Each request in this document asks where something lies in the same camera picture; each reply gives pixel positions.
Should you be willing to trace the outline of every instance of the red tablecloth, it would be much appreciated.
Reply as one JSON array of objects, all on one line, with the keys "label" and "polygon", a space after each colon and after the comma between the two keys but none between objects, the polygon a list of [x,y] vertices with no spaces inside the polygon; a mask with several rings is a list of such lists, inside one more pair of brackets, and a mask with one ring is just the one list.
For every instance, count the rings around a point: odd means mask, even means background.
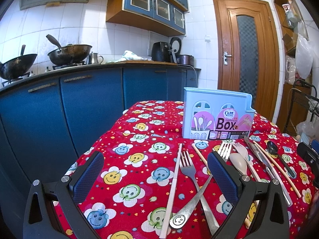
[{"label": "red tablecloth", "polygon": [[[203,185],[208,178],[207,168],[192,148],[192,143],[200,143],[202,154],[207,155],[220,140],[202,141],[183,139],[181,136],[183,102],[144,101],[132,106],[116,121],[112,129],[103,134],[94,145],[84,153],[74,167],[82,165],[92,152],[98,150],[104,154],[103,170],[94,183],[86,200],[79,205],[84,215],[103,239],[158,239],[165,207],[170,192],[178,144],[188,149],[197,170],[196,178]],[[294,202],[288,208],[290,234],[294,238],[300,229],[312,195],[316,188],[312,185],[313,174],[310,167],[296,154],[297,141],[287,134],[281,134],[276,125],[256,114],[250,139],[266,148],[268,140],[274,141],[279,153],[284,154],[288,165],[296,172],[292,178],[302,194],[297,198],[285,177],[280,174],[290,197]],[[243,139],[228,140],[246,146]],[[270,180],[263,166],[248,150],[250,160],[260,178]],[[163,174],[161,180],[153,179],[155,174]],[[191,179],[178,173],[173,213],[178,212],[196,193]],[[221,224],[231,208],[225,202],[216,182],[208,185],[204,196],[217,221]],[[252,218],[252,206],[249,212]],[[59,205],[56,212],[66,234],[75,238]],[[245,236],[243,226],[238,238]],[[192,213],[186,225],[177,231],[171,230],[168,239],[195,238],[209,239],[210,233],[200,203]]]}]

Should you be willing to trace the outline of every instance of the stainless steel pitcher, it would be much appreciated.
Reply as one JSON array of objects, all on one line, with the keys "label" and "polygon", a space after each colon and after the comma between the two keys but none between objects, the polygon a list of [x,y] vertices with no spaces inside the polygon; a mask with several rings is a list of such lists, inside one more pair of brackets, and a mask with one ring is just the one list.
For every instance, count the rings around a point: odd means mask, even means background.
[{"label": "stainless steel pitcher", "polygon": [[102,58],[102,62],[104,61],[104,58],[102,56],[98,56],[97,53],[93,53],[91,52],[88,56],[87,56],[87,65],[93,65],[93,64],[101,64],[98,62],[98,58],[101,57]]}]

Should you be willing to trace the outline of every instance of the knife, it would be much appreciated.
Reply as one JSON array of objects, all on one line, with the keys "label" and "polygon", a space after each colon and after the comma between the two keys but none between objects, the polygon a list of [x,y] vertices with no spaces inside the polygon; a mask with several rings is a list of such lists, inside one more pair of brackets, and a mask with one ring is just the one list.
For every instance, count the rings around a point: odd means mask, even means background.
[{"label": "knife", "polygon": [[278,173],[272,167],[272,165],[269,162],[269,160],[266,158],[266,156],[264,156],[264,154],[262,154],[257,149],[257,147],[252,142],[249,141],[247,136],[244,137],[244,140],[245,140],[246,144],[248,145],[249,149],[254,153],[254,155],[266,166],[266,172],[271,177],[271,179],[277,179],[279,181],[279,183],[281,185],[281,188],[282,188],[282,191],[284,193],[284,197],[285,197],[287,205],[289,207],[292,206],[291,197],[289,196],[289,193],[288,193],[286,187],[284,186],[284,184],[283,184],[281,178],[279,177]]}]

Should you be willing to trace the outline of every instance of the countertop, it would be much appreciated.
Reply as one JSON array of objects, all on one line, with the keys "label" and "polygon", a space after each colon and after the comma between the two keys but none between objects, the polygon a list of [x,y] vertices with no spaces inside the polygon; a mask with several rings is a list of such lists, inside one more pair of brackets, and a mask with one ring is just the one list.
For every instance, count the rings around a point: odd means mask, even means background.
[{"label": "countertop", "polygon": [[14,82],[13,84],[6,85],[0,89],[0,95],[18,88],[20,86],[30,84],[36,81],[41,81],[47,78],[53,78],[64,74],[81,72],[81,71],[88,71],[88,70],[96,70],[96,69],[105,69],[105,68],[119,68],[119,67],[157,67],[157,68],[182,68],[182,69],[192,69],[191,66],[182,66],[177,65],[175,63],[166,63],[166,62],[155,62],[155,61],[122,61],[116,63],[109,63],[109,64],[95,64],[95,65],[84,65],[78,67],[68,67],[62,68],[57,70],[52,70],[49,72],[37,74],[23,80]]}]

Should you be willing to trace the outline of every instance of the wok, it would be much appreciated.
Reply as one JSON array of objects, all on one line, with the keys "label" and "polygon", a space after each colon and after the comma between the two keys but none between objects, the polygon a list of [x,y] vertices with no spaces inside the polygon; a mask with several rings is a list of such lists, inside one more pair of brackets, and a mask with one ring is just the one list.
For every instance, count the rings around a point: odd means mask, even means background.
[{"label": "wok", "polygon": [[0,62],[0,77],[5,80],[13,80],[24,75],[33,65],[38,54],[23,55],[25,45],[21,48],[19,57],[5,63]]},{"label": "wok", "polygon": [[55,49],[47,54],[51,62],[57,66],[82,62],[90,54],[90,50],[92,48],[90,45],[72,44],[62,47],[53,36],[48,34],[46,37],[53,45],[58,47],[58,49]]}]

